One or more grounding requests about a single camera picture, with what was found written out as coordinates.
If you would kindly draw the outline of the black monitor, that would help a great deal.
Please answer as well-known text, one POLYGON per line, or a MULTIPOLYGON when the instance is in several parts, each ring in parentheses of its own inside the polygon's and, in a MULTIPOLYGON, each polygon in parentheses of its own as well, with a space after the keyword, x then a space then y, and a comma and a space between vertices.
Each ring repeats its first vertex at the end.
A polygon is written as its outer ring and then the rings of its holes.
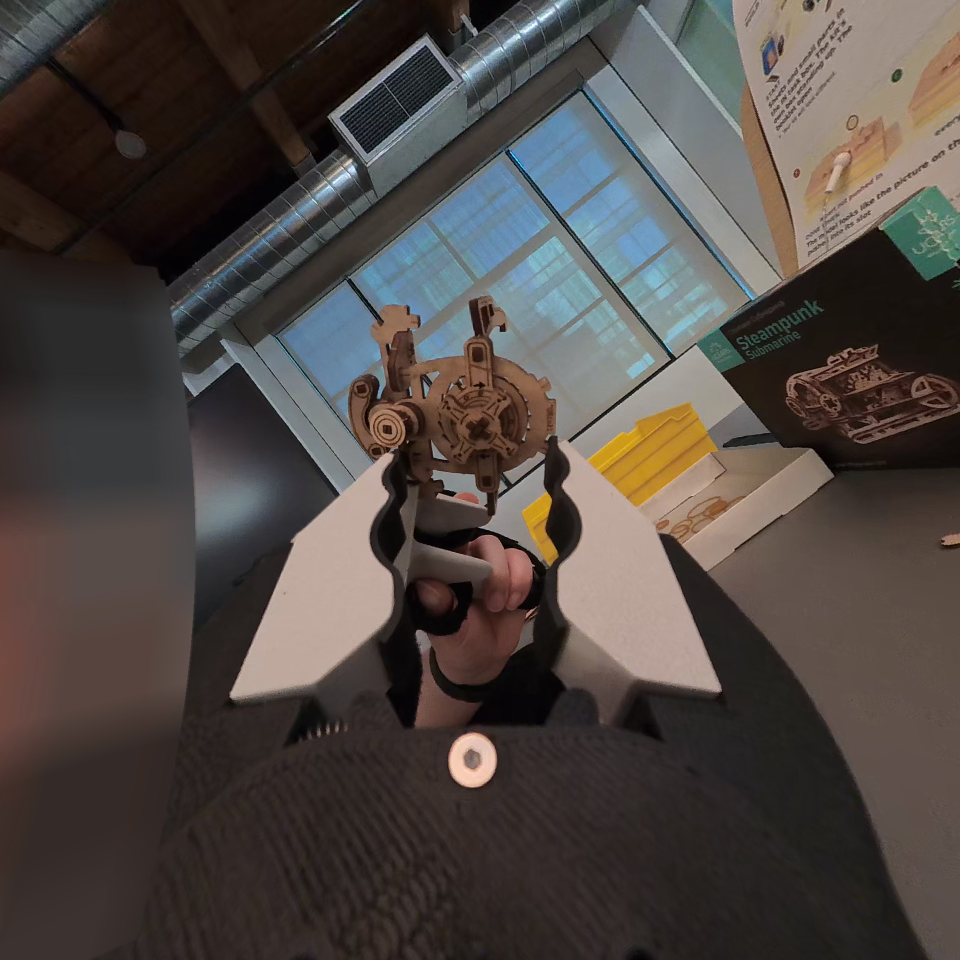
POLYGON ((243 575, 287 546, 338 493, 241 366, 191 399, 187 413, 198 629, 243 575))

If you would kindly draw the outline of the silver air duct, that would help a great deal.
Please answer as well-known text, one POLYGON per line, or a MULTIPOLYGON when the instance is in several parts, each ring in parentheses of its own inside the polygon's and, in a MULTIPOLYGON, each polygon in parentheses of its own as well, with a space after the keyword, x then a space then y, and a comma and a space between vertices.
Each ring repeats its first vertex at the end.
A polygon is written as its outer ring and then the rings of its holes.
MULTIPOLYGON (((465 80, 466 130, 621 6, 515 2, 452 54, 441 50, 465 80)), ((318 162, 170 286, 179 356, 216 336, 384 197, 376 196, 342 145, 318 162)))
POLYGON ((2 98, 54 60, 118 60, 160 23, 163 10, 152 1, 3 1, 2 98))

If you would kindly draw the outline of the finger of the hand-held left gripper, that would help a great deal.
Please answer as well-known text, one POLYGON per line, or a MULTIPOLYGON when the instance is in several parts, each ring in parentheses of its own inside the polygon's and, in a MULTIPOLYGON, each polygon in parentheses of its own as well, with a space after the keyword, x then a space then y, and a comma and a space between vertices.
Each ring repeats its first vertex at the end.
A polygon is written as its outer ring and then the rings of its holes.
POLYGON ((433 580, 444 584, 486 584, 492 569, 485 559, 414 541, 405 583, 433 580))
POLYGON ((407 485, 406 529, 474 529, 490 522, 485 506, 443 493, 421 496, 421 484, 407 485))

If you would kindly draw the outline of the rounded wooden board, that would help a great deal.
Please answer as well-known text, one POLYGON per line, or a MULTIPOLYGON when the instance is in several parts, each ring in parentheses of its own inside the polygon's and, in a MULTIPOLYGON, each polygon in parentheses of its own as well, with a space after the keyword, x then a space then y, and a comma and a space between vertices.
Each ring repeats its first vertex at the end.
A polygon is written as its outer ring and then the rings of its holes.
POLYGON ((774 164, 747 83, 743 86, 740 100, 740 126, 762 210, 773 240, 779 272, 784 279, 790 279, 800 269, 794 225, 784 185, 774 164))

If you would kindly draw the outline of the large window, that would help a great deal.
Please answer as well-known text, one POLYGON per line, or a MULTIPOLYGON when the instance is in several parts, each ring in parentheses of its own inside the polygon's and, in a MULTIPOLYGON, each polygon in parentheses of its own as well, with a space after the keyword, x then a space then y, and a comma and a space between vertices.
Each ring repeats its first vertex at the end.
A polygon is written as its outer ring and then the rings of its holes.
POLYGON ((496 355, 547 378, 570 439, 747 302, 597 104, 578 92, 289 323, 276 339, 347 420, 383 376, 375 313, 420 318, 416 358, 459 354, 469 300, 508 316, 496 355))

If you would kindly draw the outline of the black wristband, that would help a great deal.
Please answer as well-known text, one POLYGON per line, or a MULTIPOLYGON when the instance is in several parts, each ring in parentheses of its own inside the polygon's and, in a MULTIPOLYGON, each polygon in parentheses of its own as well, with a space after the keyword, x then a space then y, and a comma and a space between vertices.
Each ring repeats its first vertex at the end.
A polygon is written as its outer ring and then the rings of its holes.
POLYGON ((482 704, 495 695, 503 686, 506 673, 504 669, 495 678, 483 683, 463 684, 453 681, 443 673, 433 648, 429 650, 428 666, 434 684, 444 696, 468 704, 482 704))

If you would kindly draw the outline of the wooden model assembly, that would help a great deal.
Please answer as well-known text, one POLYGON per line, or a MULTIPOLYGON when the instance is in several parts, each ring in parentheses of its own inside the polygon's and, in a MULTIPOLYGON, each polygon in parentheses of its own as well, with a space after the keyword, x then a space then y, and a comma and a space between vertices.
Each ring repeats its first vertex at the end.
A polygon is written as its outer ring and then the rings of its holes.
POLYGON ((370 328, 386 377, 355 378, 348 391, 351 430, 373 460, 399 453, 420 499, 443 490, 435 474, 473 478, 497 510, 502 474, 538 454, 556 433, 550 383, 495 353, 493 334, 508 330, 506 312, 488 295, 469 301, 473 334, 459 354, 421 362, 414 332, 421 318, 407 305, 384 306, 370 328))

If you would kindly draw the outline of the wooden parts sheet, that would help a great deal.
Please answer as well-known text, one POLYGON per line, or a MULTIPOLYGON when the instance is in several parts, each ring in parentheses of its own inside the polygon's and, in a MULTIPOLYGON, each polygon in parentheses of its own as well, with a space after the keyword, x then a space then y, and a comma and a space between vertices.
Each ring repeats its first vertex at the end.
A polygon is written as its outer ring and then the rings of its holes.
POLYGON ((683 544, 745 498, 745 495, 733 498, 714 495, 690 508, 683 518, 676 519, 676 521, 669 517, 662 518, 655 524, 655 529, 658 533, 665 534, 683 544))

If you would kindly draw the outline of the black and teal kit box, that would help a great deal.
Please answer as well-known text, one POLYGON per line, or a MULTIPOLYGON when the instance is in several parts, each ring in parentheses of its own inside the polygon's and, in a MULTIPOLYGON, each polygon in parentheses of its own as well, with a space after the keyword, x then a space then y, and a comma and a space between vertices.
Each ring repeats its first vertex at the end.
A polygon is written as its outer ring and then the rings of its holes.
POLYGON ((831 469, 959 466, 959 214, 919 189, 698 348, 786 449, 831 469))

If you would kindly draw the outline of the white instruction poster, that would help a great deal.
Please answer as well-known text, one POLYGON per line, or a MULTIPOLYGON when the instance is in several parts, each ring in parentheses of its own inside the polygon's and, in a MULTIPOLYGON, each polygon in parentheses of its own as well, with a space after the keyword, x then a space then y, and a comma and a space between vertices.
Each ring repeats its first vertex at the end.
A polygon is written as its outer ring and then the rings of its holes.
POLYGON ((957 1, 735 1, 798 267, 915 192, 959 190, 957 1))

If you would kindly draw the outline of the yellow plastic bin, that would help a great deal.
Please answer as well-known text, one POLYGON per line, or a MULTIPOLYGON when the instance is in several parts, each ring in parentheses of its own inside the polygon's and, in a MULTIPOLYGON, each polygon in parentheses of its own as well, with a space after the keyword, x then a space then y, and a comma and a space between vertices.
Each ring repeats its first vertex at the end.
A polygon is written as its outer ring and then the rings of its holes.
POLYGON ((587 461, 632 506, 640 507, 717 451, 699 414, 686 402, 637 420, 587 461))

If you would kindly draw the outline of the white cardboard box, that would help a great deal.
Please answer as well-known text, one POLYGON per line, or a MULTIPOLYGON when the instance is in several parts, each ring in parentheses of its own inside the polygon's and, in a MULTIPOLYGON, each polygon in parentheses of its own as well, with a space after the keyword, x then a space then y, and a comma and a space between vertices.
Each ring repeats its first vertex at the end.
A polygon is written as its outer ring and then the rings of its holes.
POLYGON ((679 544, 711 571, 765 528, 792 512, 834 478, 811 449, 774 445, 720 449, 639 506, 654 527, 663 518, 676 522, 690 508, 714 496, 746 498, 679 544))

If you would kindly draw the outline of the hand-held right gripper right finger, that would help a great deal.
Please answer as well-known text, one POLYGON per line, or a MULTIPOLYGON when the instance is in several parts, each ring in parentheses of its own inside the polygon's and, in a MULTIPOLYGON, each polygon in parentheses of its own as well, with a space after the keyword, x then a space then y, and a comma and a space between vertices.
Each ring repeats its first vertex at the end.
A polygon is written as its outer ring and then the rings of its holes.
POLYGON ((544 463, 558 552, 538 605, 538 664, 617 725, 637 696, 714 701, 712 660, 661 536, 568 441, 544 463))

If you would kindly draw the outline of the person's left forearm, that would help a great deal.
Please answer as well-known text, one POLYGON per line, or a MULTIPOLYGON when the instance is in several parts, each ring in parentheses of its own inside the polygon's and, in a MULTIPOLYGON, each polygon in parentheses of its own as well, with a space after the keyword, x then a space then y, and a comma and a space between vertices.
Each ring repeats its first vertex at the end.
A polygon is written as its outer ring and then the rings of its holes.
POLYGON ((480 711, 479 702, 464 702, 450 698, 433 687, 422 690, 414 714, 414 728, 418 730, 462 729, 474 721, 480 711))

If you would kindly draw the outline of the person's left hand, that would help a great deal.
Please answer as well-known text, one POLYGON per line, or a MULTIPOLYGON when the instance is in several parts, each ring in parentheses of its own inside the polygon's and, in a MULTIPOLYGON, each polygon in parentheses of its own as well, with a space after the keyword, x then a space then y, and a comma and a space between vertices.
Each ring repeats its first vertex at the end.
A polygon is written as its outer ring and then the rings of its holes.
POLYGON ((516 651, 527 611, 522 605, 534 586, 535 567, 521 548, 497 534, 474 534, 459 551, 490 565, 483 588, 469 606, 451 586, 436 580, 414 583, 414 595, 431 618, 465 611, 457 631, 427 630, 439 672, 452 684, 478 687, 494 681, 516 651))

